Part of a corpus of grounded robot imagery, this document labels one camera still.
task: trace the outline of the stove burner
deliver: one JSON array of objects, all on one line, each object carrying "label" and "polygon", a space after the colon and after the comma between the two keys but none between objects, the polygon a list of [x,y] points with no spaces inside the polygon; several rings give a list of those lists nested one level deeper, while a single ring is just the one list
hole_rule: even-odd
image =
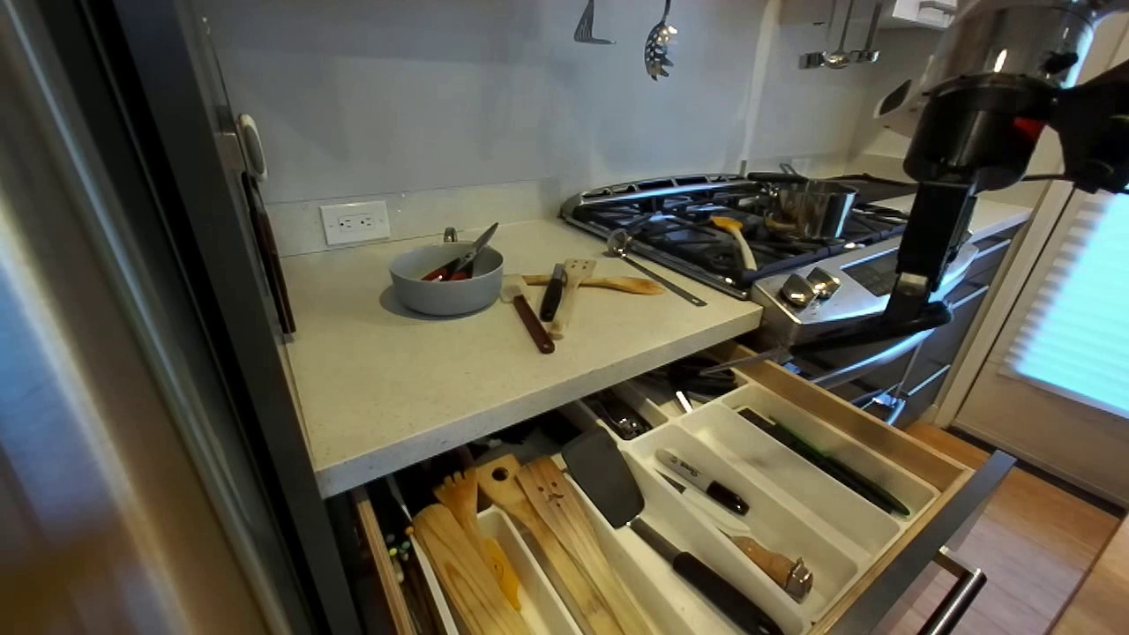
[{"label": "stove burner", "polygon": [[[565,200],[560,219],[599,239],[630,232],[631,254],[740,301],[752,298],[752,281],[764,276],[794,273],[844,254],[848,246],[867,246],[905,232],[905,217],[867,204],[865,191],[841,239],[824,243],[774,229],[765,219],[781,209],[788,191],[806,185],[807,182],[782,174],[620,185]],[[740,237],[758,261],[757,273],[746,273],[737,239],[714,226],[709,217],[732,217],[740,224]]]}]

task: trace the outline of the backsplash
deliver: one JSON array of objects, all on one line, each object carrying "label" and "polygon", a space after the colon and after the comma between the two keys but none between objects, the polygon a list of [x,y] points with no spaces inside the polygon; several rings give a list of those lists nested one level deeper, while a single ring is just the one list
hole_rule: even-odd
[{"label": "backsplash", "polygon": [[324,200],[383,198],[411,237],[478,226],[464,193],[501,200],[504,219],[592,185],[844,159],[884,82],[884,64],[797,72],[826,29],[781,0],[673,0],[666,82],[644,72],[660,0],[598,0],[612,47],[573,38],[587,0],[212,9],[232,103],[266,133],[284,251],[324,246]]}]

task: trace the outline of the refrigerator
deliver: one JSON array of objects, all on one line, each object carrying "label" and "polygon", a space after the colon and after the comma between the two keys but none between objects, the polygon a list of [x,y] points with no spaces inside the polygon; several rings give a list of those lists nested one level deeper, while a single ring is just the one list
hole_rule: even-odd
[{"label": "refrigerator", "polygon": [[207,4],[0,9],[0,632],[359,632]]}]

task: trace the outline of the kitchen counter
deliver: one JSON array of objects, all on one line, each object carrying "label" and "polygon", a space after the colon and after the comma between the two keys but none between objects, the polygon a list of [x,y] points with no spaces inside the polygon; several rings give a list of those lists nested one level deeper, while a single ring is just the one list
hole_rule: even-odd
[{"label": "kitchen counter", "polygon": [[[458,450],[588,392],[758,329],[764,310],[665,267],[707,307],[673,294],[582,290],[558,354],[539,357],[511,305],[470,319],[405,314],[388,261],[417,243],[364,243],[286,258],[298,334],[286,345],[305,437],[324,499]],[[501,224],[507,273],[599,258],[605,243],[558,219]],[[599,258],[598,276],[640,276]]]}]

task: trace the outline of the gray bowl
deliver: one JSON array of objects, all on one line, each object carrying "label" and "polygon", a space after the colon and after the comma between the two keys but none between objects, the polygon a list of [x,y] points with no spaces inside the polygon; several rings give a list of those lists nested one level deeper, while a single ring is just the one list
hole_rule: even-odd
[{"label": "gray bowl", "polygon": [[388,267],[394,301],[430,319],[458,319],[492,307],[501,294],[501,254],[492,246],[481,251],[470,280],[423,281],[427,273],[465,251],[470,243],[430,243],[400,254]]}]

